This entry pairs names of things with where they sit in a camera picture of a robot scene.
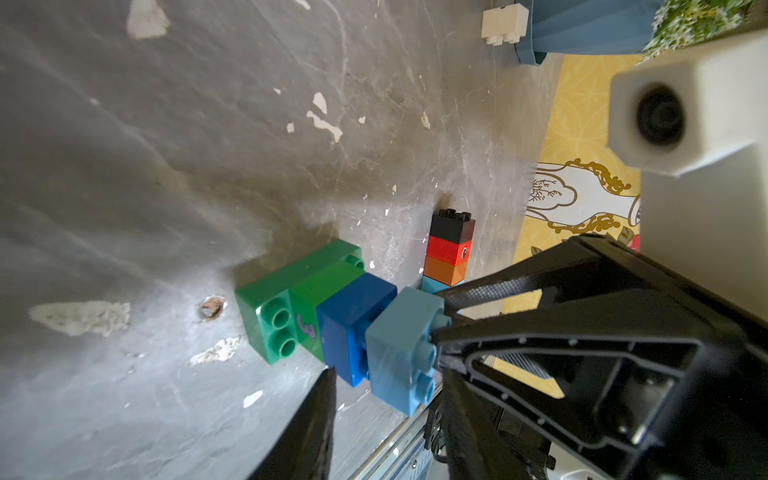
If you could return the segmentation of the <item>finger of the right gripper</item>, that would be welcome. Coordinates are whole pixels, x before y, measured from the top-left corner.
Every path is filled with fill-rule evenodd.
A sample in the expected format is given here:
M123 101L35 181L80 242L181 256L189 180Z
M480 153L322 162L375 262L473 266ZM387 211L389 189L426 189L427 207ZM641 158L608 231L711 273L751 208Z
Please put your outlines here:
M438 293L453 313L540 289L555 301L595 297L629 289L654 289L690 298L733 320L749 336L765 336L767 321L723 296L598 234L571 237L505 269Z
M450 407L489 400L601 475L767 475L767 355L735 312L555 305L434 338Z

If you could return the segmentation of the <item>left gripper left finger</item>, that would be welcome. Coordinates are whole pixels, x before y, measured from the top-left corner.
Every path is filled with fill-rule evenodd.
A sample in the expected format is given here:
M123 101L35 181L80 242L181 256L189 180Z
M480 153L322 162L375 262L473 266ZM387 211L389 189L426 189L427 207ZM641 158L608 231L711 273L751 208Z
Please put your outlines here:
M328 479L337 372L322 371L277 442L248 479Z

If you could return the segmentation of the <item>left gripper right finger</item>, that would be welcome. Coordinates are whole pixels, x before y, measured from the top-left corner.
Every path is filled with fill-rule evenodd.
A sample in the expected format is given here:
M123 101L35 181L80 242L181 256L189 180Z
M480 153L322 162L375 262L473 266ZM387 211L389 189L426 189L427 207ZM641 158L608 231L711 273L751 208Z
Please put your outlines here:
M462 376L443 374L443 429L451 479L529 479L526 464L493 428Z

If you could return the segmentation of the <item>light blue 2x2 brick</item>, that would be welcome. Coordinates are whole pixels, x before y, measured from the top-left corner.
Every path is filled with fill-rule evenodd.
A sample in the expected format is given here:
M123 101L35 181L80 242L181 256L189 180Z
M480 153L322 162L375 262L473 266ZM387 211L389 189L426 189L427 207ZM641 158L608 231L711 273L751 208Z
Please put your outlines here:
M441 297L411 287L397 294L366 331L373 395L407 416L429 404L437 359L430 335L450 324Z

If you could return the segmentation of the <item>red 2x2 brick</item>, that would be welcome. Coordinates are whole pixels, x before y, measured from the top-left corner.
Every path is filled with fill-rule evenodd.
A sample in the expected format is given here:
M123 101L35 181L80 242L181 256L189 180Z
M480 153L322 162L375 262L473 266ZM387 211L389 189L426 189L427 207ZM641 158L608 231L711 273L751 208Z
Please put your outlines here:
M430 236L426 255L429 258L449 264L459 265L467 262L471 255L472 241L454 243L439 237Z

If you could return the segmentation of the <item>black 2x2 brick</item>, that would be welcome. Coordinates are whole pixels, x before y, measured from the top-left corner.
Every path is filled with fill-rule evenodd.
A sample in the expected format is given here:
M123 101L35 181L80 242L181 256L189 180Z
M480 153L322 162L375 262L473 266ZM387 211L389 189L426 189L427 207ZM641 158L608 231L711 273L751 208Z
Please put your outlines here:
M466 243L473 239L475 222L469 212L440 209L432 216L429 235L455 244Z

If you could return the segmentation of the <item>dark blue 2x2 brick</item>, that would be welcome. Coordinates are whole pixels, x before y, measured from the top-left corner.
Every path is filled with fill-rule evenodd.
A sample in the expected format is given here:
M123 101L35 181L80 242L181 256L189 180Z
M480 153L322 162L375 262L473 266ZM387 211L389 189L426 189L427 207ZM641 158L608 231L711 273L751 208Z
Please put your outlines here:
M364 273L316 308L325 364L352 387L369 377L366 331L396 295L394 284Z

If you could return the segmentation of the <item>orange 2x2 brick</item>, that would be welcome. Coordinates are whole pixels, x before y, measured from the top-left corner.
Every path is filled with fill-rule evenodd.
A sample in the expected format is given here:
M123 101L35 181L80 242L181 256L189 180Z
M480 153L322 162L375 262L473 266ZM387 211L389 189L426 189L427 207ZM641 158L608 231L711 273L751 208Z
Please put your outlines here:
M465 280L468 264L469 262L465 261L453 265L427 256L423 274L444 285L455 286Z

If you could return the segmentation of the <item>green 2x4 brick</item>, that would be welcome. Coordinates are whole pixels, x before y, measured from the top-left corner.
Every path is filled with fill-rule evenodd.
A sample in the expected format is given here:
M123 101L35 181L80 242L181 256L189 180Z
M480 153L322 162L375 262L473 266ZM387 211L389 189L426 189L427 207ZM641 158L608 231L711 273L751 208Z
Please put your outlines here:
M270 365L289 358L298 347L289 290L332 263L351 256L363 260L362 249L341 239L235 290L250 346Z

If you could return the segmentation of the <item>green 2x2 brick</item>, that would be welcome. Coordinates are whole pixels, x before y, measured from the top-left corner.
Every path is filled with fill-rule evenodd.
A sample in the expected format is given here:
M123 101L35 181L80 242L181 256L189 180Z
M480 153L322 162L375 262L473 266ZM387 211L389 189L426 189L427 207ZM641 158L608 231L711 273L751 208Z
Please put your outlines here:
M289 290L298 342L321 363L325 362L325 358L317 308L364 272L364 261L351 256L311 274Z

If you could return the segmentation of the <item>teal 2x2 brick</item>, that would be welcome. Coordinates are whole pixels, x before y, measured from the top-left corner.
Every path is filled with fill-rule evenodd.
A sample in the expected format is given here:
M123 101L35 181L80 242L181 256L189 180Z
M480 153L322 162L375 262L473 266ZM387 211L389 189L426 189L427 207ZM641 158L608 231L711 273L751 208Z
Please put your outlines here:
M420 290L431 294L436 294L449 288L452 288L452 285L442 283L427 276L422 277L419 287Z

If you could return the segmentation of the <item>white small brick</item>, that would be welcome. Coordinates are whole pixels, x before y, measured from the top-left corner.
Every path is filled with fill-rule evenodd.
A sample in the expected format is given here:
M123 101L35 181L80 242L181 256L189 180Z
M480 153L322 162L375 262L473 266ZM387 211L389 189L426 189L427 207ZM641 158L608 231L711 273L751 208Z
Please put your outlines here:
M529 9L521 4L488 9L483 12L481 38L492 46L516 44L527 33Z

